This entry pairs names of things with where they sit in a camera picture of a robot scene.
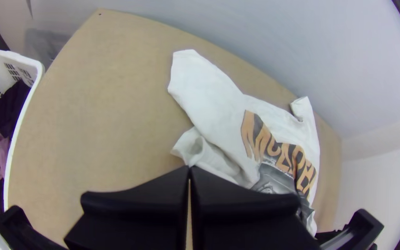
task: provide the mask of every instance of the wooden board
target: wooden board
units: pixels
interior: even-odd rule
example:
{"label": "wooden board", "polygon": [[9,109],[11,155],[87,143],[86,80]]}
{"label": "wooden board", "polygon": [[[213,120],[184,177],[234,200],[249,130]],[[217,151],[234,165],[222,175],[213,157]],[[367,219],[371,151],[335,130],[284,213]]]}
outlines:
{"label": "wooden board", "polygon": [[[216,64],[245,94],[285,109],[296,99],[208,41],[135,15],[97,10],[33,95],[13,155],[8,204],[22,207],[37,231],[64,245],[82,215],[83,192],[132,188],[181,166],[169,151],[192,124],[167,86],[172,54],[185,49]],[[313,207],[319,230],[326,231],[338,203],[341,142],[317,115],[316,123],[321,165]]]}

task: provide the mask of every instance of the basket grid holes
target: basket grid holes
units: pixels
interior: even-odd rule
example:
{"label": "basket grid holes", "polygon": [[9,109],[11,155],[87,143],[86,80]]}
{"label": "basket grid holes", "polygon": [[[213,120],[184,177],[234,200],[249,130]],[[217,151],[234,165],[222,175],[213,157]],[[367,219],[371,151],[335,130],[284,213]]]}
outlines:
{"label": "basket grid holes", "polygon": [[4,63],[4,66],[6,67],[7,71],[9,72],[9,74],[12,76],[12,78],[15,81],[22,80],[22,78],[18,72],[18,70],[19,70],[23,74],[24,78],[28,81],[28,84],[30,86],[33,84],[32,76],[29,74],[29,72],[27,70],[22,69],[20,67],[18,67],[18,70],[16,70],[16,68],[12,64],[6,63],[6,62]]}

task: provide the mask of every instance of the beige board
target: beige board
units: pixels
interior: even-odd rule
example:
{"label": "beige board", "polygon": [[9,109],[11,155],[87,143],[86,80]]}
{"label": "beige board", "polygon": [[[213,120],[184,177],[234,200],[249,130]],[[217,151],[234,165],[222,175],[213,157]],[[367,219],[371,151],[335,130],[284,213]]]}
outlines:
{"label": "beige board", "polygon": [[[169,154],[192,124],[167,92],[172,54],[195,49],[242,90],[288,110],[296,99],[278,82],[218,46],[159,22],[97,10],[67,42],[41,80],[15,147],[8,204],[53,241],[82,215],[85,191],[135,187],[183,164]],[[319,116],[321,147],[313,207],[332,230],[341,142]],[[188,231],[187,248],[192,238]]]}

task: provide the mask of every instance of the white t-shirt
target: white t-shirt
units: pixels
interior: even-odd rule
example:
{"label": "white t-shirt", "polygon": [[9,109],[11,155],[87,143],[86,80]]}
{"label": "white t-shirt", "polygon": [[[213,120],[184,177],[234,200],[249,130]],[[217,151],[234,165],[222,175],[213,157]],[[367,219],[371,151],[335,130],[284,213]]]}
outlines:
{"label": "white t-shirt", "polygon": [[194,50],[174,53],[169,93],[194,127],[171,153],[242,187],[297,193],[298,216],[314,235],[319,139],[307,97],[291,103],[294,116],[244,95],[219,68]]}

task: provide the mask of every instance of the white wall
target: white wall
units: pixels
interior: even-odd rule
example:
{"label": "white wall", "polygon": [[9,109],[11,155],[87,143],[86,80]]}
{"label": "white wall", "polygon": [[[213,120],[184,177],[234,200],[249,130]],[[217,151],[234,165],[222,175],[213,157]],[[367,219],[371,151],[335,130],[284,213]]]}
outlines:
{"label": "white wall", "polygon": [[335,228],[359,208],[385,226],[376,240],[379,249],[394,249],[400,240],[400,149],[343,163]]}
{"label": "white wall", "polygon": [[[21,0],[0,0],[0,11],[11,1]],[[343,138],[400,121],[400,15],[390,0],[31,0],[31,6],[34,20],[81,24],[101,6],[205,38],[308,95]],[[15,38],[3,33],[22,15],[10,12],[0,14],[3,38]]]}

